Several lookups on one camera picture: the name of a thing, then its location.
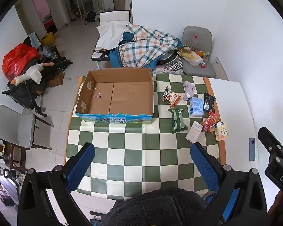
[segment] pink wall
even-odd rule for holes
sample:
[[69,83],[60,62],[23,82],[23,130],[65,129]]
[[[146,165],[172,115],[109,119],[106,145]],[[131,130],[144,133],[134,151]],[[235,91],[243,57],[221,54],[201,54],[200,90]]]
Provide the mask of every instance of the pink wall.
[[33,1],[35,3],[35,7],[40,19],[43,20],[44,16],[50,13],[46,0],[33,0]]

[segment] black package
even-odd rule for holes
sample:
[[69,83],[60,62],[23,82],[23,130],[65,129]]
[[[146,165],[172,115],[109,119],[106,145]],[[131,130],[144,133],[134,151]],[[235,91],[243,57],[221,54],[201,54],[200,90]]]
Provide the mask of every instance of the black package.
[[208,94],[207,92],[204,93],[204,101],[203,101],[203,110],[206,112],[214,111],[214,103],[215,98]]

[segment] plaid blanket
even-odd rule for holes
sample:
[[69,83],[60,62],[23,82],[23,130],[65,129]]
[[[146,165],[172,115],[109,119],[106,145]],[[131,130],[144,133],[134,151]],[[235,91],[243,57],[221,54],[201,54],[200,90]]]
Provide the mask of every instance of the plaid blanket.
[[128,24],[120,46],[110,51],[113,67],[155,68],[164,52],[182,46],[178,38],[169,33]]

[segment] silver screw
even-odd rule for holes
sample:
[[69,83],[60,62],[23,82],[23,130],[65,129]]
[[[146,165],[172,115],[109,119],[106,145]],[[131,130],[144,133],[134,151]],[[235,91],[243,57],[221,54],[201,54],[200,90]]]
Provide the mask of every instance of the silver screw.
[[63,168],[63,166],[62,165],[57,165],[57,166],[55,166],[55,171],[61,171],[62,170],[62,168]]
[[226,171],[230,171],[232,168],[229,165],[224,165],[223,169]]
[[30,168],[30,169],[27,171],[27,174],[31,175],[31,174],[33,174],[34,171],[35,171],[35,170],[34,170],[33,168]]
[[252,168],[253,174],[258,174],[258,170],[256,168]]

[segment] red plastic bag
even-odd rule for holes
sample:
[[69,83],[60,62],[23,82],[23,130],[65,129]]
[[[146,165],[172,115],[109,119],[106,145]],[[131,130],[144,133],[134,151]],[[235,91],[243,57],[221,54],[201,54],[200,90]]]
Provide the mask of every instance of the red plastic bag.
[[20,43],[3,58],[2,70],[9,82],[21,75],[31,59],[37,57],[38,51],[34,47]]

